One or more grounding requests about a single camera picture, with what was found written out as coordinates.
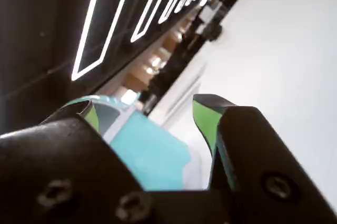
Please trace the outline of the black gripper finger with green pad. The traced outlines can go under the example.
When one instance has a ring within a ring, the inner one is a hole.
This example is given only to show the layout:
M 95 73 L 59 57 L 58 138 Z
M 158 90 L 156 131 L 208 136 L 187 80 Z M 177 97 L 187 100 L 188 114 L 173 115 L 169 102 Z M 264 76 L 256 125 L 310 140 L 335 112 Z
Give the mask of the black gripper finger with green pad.
M 151 197 L 86 120 L 93 104 L 59 109 L 1 136 L 1 223 L 147 223 Z
M 336 223 L 336 214 L 262 113 L 214 94 L 193 97 L 212 155 L 210 185 L 231 223 Z

